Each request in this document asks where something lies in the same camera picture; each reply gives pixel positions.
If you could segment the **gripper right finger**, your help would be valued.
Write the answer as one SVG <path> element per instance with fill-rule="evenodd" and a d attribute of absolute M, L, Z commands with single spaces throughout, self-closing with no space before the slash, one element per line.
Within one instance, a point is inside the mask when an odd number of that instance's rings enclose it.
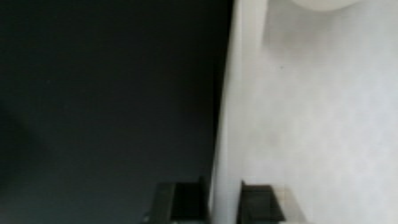
<path fill-rule="evenodd" d="M 281 224 L 287 221 L 274 188 L 242 183 L 239 224 Z"/>

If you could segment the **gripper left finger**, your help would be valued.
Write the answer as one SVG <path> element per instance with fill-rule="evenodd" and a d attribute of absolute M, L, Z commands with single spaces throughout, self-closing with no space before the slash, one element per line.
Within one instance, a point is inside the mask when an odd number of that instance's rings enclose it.
<path fill-rule="evenodd" d="M 205 178 L 157 185 L 145 224 L 210 224 Z"/>

